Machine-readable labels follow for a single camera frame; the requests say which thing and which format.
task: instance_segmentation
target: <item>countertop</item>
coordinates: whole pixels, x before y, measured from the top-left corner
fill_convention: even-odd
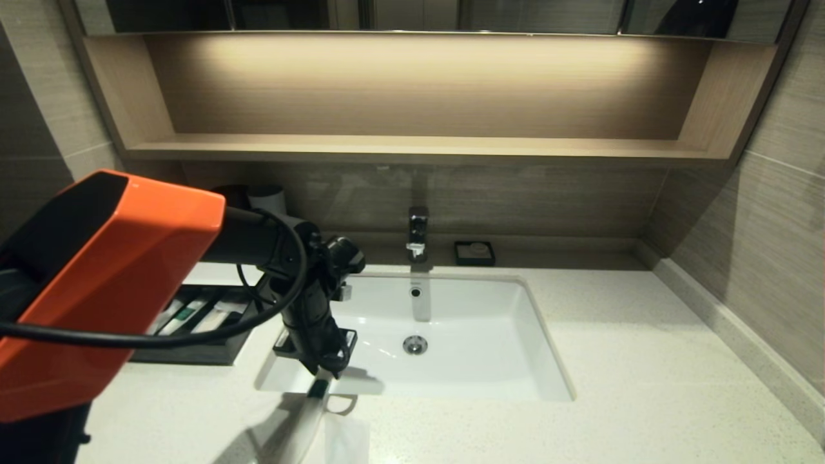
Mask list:
[[[193,273],[198,282],[237,281],[231,266],[199,264]],[[403,275],[408,268],[368,266],[365,273]],[[347,418],[368,424],[370,462],[821,464],[825,459],[816,441],[736,355],[639,266],[435,267],[431,275],[520,278],[549,328],[575,400],[360,395]],[[298,394],[255,389],[280,329],[278,317],[256,328],[232,367],[128,363],[92,404],[87,423],[92,442],[81,448],[78,462],[267,462],[273,436],[301,404]],[[308,464],[323,462],[323,447],[316,438]]]

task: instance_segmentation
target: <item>mirror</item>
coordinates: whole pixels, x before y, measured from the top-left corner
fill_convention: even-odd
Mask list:
[[[239,30],[615,34],[624,0],[231,0]]]
[[[75,0],[90,36],[164,31],[609,34],[625,0]]]
[[[625,34],[773,43],[791,0],[629,0]]]

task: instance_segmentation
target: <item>undermount sink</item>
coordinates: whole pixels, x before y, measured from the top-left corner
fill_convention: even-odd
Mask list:
[[[350,277],[352,298],[332,303],[358,332],[349,367],[330,393],[571,401],[549,335],[516,281]],[[313,377],[273,354],[264,391],[304,393]]]

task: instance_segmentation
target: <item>wooden shelf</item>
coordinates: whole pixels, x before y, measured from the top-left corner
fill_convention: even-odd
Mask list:
[[[555,159],[719,163],[676,140],[415,137],[387,135],[176,134],[128,148],[135,159],[347,161],[362,163],[526,163]]]
[[[729,166],[784,57],[648,37],[86,37],[66,11],[129,159]]]

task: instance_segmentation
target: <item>wall tile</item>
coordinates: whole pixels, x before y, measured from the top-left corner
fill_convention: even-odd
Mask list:
[[[0,159],[0,240],[71,183],[62,159]]]
[[[825,2],[808,7],[785,67],[749,146],[825,175]]]
[[[3,0],[0,20],[63,156],[109,141],[55,0]]]
[[[429,206],[441,233],[636,237],[665,171],[320,163],[184,163],[189,182],[279,183],[328,230],[394,231]]]
[[[674,170],[646,234],[823,390],[825,180],[747,153]]]
[[[98,169],[124,170],[115,152],[115,146],[111,142],[69,155],[65,158],[65,162],[74,180],[82,179]]]
[[[124,159],[122,163],[127,173],[164,182],[189,185],[180,161]]]
[[[0,28],[0,159],[60,158],[11,44]]]

